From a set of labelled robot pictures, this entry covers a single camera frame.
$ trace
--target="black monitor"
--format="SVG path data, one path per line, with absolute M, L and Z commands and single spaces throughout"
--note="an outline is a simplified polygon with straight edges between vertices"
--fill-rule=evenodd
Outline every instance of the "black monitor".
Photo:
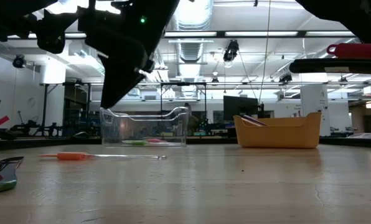
M 258 100 L 247 97 L 224 96 L 224 120 L 233 121 L 235 115 L 258 114 Z

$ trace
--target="orange screwdriver handle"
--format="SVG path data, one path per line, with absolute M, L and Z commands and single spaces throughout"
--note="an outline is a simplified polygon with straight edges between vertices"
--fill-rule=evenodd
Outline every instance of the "orange screwdriver handle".
M 93 155 L 84 152 L 59 152 L 57 154 L 40 155 L 42 157 L 56 157 L 59 160 L 84 160 L 90 159 Z

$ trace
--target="transparent plastic container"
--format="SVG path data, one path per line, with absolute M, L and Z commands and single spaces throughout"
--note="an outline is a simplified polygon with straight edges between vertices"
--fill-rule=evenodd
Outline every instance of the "transparent plastic container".
M 105 146 L 185 146 L 189 110 L 174 108 L 165 115 L 127 115 L 100 109 Z

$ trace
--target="orange plastic bin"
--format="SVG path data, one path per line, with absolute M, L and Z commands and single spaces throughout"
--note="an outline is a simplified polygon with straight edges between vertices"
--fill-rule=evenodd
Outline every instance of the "orange plastic bin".
M 304 118 L 265 118 L 258 127 L 234 116 L 237 139 L 242 147 L 303 148 L 318 146 L 321 113 L 309 113 Z

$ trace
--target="workbench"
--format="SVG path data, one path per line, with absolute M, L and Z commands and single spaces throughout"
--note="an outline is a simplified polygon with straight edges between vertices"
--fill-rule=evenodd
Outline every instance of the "workbench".
M 39 154 L 157 154 L 167 160 L 58 161 Z M 371 223 L 371 148 L 68 145 L 25 156 L 0 223 Z

